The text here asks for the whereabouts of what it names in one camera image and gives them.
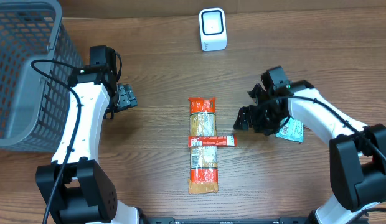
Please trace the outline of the grey plastic shopping basket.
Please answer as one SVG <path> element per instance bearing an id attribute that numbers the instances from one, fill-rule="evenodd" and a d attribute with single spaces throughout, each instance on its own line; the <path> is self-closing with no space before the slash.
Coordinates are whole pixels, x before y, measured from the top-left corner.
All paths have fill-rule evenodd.
<path id="1" fill-rule="evenodd" d="M 63 82 L 83 59 L 58 1 L 0 1 L 0 149 L 55 152 L 70 104 Z"/>

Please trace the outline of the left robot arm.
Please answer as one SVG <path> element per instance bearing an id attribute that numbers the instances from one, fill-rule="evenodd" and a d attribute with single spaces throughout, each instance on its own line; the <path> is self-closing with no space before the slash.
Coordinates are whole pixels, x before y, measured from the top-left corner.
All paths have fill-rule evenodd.
<path id="1" fill-rule="evenodd" d="M 111 47 L 90 47 L 90 63 L 71 66 L 66 82 L 70 104 L 63 135 L 52 162 L 39 166 L 35 181 L 45 200 L 43 223 L 143 223 L 141 210 L 117 198 L 115 185 L 98 162 L 104 119 L 133 108 L 131 85 L 120 84 L 120 54 Z"/>

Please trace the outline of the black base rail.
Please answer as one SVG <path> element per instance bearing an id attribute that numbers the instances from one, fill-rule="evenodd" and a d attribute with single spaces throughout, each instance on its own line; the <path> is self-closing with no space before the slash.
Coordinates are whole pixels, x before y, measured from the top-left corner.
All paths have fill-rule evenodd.
<path id="1" fill-rule="evenodd" d="M 307 217 L 279 217 L 271 219 L 175 219 L 173 217 L 141 218 L 139 224 L 305 224 Z"/>

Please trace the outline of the teal tissue packet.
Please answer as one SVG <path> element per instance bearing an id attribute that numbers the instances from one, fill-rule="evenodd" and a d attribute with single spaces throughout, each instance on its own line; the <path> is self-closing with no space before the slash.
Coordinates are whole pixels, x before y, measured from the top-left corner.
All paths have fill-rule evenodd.
<path id="1" fill-rule="evenodd" d="M 285 118 L 281 121 L 281 129 L 276 133 L 276 137 L 294 142 L 304 141 L 304 125 L 302 122 Z"/>

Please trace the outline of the long spaghetti packet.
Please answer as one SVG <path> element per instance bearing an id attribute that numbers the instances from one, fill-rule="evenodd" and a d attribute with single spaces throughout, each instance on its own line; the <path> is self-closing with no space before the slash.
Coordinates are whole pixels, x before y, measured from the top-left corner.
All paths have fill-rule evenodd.
<path id="1" fill-rule="evenodd" d="M 215 99 L 190 98 L 190 194 L 217 193 L 217 147 L 204 144 L 205 137 L 214 137 L 216 131 Z"/>

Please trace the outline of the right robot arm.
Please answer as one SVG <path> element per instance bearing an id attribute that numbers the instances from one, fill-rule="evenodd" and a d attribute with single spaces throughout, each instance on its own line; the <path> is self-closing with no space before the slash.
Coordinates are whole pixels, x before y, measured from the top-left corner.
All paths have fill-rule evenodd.
<path id="1" fill-rule="evenodd" d="M 254 105 L 239 109 L 235 130 L 266 136 L 291 119 L 302 122 L 329 148 L 333 195 L 300 223 L 367 223 L 369 212 L 386 212 L 386 126 L 368 126 L 330 104 L 306 80 L 292 82 L 281 66 L 261 75 L 248 92 Z"/>

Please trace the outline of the red snack packet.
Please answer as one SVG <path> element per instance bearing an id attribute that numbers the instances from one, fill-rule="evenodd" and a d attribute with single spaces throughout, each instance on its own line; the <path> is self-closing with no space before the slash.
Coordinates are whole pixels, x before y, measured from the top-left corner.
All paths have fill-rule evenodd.
<path id="1" fill-rule="evenodd" d="M 188 146 L 217 146 L 217 147 L 235 147 L 237 139 L 231 136 L 189 136 Z"/>

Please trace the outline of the white barcode scanner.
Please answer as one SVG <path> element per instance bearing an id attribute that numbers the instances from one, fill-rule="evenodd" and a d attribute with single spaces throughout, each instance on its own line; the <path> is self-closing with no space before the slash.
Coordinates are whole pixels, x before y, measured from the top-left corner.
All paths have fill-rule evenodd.
<path id="1" fill-rule="evenodd" d="M 203 9 L 199 13 L 201 48 L 204 52 L 227 47 L 225 12 L 219 7 Z"/>

